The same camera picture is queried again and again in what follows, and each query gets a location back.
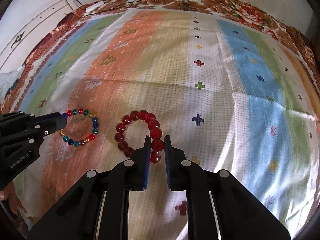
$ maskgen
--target white cabinet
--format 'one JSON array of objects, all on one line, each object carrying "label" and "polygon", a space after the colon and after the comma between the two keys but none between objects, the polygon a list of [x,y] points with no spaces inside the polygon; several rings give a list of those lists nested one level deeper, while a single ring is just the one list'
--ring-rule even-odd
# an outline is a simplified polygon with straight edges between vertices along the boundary
[{"label": "white cabinet", "polygon": [[45,6],[0,53],[0,73],[7,73],[21,67],[39,41],[75,8],[76,5],[72,0],[55,0]]}]

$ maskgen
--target blue stripe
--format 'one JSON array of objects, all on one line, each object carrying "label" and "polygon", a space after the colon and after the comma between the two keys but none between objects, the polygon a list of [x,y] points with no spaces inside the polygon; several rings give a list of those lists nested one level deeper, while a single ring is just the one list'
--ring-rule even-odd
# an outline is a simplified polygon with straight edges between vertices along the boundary
[{"label": "blue stripe", "polygon": [[[281,183],[277,178],[284,179],[292,156],[282,90],[243,28],[222,20],[217,22],[230,45],[241,82],[248,94],[249,170],[246,172],[244,185],[263,202],[271,186]],[[264,82],[258,80],[258,75],[263,77]],[[267,96],[272,97],[275,102],[268,101]],[[274,136],[271,134],[271,126],[276,127]],[[271,161],[278,163],[275,171],[269,169]]]},{"label": "blue stripe", "polygon": [[50,59],[46,62],[46,64],[42,67],[42,69],[39,71],[39,73],[34,77],[33,83],[31,87],[28,89],[28,93],[23,98],[23,101],[19,107],[19,111],[28,109],[28,106],[30,102],[32,101],[34,95],[37,93],[39,88],[42,86],[43,82],[45,81],[45,78],[47,75],[49,75],[52,71],[52,69],[55,67],[55,65],[61,60],[61,58],[65,55],[65,52],[71,44],[78,41],[78,39],[86,33],[90,28],[88,26],[93,25],[101,21],[101,19],[92,20],[90,22],[87,22],[84,26],[79,28],[71,37],[68,38],[68,40],[58,49],[57,52],[55,52],[54,55],[50,57]]}]

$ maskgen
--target red cross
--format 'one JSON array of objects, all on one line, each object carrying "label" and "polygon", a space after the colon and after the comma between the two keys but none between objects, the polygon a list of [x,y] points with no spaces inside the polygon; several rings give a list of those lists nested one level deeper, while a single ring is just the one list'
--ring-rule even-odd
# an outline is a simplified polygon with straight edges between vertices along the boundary
[{"label": "red cross", "polygon": [[181,205],[180,206],[177,206],[174,208],[174,210],[180,210],[180,213],[179,215],[180,216],[186,216],[187,214],[187,202],[184,200],[181,202]]},{"label": "red cross", "polygon": [[196,63],[199,67],[201,67],[201,65],[204,65],[201,60],[194,61],[194,63]]}]

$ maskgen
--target floral blanket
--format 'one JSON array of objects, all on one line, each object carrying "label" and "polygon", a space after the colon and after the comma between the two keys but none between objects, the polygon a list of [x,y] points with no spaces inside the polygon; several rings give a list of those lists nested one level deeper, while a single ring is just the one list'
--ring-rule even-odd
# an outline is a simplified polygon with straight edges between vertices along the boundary
[{"label": "floral blanket", "polygon": [[[41,217],[87,170],[125,160],[115,126],[146,109],[188,159],[229,170],[295,236],[319,204],[320,103],[317,76],[286,26],[238,0],[104,1],[66,16],[32,50],[1,106],[99,118],[90,146],[46,137],[40,159],[15,179],[27,217]],[[75,116],[66,132],[81,138],[91,125]],[[147,134],[142,122],[126,130],[133,148]],[[129,239],[187,239],[185,200],[168,190],[162,156],[147,190],[130,194]]]}]

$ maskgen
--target patterned bedsheet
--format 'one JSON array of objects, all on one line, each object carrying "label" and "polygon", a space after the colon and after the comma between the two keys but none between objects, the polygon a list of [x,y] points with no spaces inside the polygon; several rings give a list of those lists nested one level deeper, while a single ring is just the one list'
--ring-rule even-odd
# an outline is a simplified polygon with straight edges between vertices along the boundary
[{"label": "patterned bedsheet", "polygon": [[[125,160],[115,126],[146,109],[188,159],[229,170],[296,235],[319,204],[320,105],[285,26],[238,0],[137,0],[116,10],[128,0],[105,1],[97,14],[74,11],[37,45],[1,106],[36,115],[82,107],[99,118],[90,145],[45,138],[40,159],[14,181],[27,216],[41,217],[87,170]],[[66,131],[81,138],[90,127],[77,116]],[[126,138],[138,148],[147,134],[137,122]],[[162,156],[147,190],[130,193],[129,239],[187,239],[185,200],[168,190]]]}]

